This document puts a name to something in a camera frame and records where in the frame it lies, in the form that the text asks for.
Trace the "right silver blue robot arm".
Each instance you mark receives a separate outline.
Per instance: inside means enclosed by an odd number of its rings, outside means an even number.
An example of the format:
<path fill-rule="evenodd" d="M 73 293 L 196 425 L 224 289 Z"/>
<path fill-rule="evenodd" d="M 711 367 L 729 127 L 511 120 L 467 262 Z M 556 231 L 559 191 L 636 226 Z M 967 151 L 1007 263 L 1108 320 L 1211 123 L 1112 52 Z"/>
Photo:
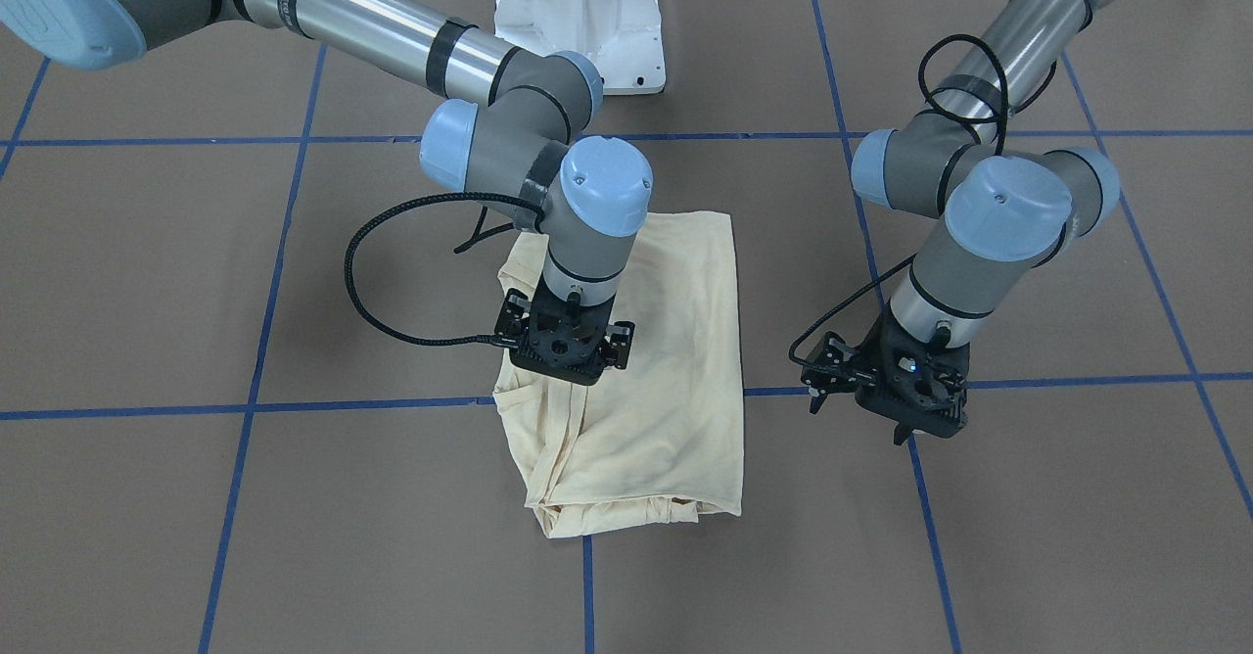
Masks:
<path fill-rule="evenodd" d="M 576 142 L 603 101 L 586 56 L 539 56 L 410 0 L 3 0 L 4 26 L 78 70 L 130 64 L 226 21 L 287 29 L 442 96 L 420 164 L 444 194 L 424 204 L 479 202 L 549 244 L 535 292 L 509 293 L 476 342 L 626 365 L 634 324 L 611 322 L 611 304 L 653 177 L 626 142 Z"/>

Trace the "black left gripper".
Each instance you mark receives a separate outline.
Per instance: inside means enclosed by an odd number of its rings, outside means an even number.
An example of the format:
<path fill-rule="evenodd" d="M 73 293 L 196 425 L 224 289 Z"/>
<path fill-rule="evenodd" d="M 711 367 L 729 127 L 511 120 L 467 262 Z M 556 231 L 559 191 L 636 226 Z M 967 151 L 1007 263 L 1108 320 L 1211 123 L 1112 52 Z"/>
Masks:
<path fill-rule="evenodd" d="M 950 439 L 967 425 L 970 347 L 945 347 L 949 332 L 937 337 L 935 343 L 917 341 L 883 309 L 860 343 L 876 376 L 872 387 L 858 390 L 860 408 L 896 423 L 896 447 L 913 431 Z"/>

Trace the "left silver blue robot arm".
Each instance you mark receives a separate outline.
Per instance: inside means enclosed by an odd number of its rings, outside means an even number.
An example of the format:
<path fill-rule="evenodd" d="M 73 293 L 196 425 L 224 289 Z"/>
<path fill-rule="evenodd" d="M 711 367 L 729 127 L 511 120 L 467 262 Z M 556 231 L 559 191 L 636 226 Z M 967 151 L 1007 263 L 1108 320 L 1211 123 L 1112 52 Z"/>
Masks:
<path fill-rule="evenodd" d="M 933 229 L 856 350 L 860 407 L 893 422 L 893 442 L 966 425 L 970 345 L 1019 279 L 1105 221 L 1121 195 L 1106 157 L 1005 147 L 1007 122 L 1048 81 L 1068 43 L 1115 0 L 1007 0 L 952 74 L 920 84 L 925 106 L 877 129 L 852 159 L 856 194 L 925 215 Z"/>

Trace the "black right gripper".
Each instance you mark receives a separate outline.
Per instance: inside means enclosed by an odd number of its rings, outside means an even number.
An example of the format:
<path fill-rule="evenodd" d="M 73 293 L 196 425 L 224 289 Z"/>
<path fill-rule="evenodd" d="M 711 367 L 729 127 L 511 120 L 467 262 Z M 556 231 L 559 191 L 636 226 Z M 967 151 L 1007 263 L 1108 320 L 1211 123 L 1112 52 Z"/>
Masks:
<path fill-rule="evenodd" d="M 600 304 L 586 304 L 579 287 L 559 292 L 538 287 L 534 297 L 534 350 L 595 348 L 605 335 L 611 307 L 611 297 Z"/>

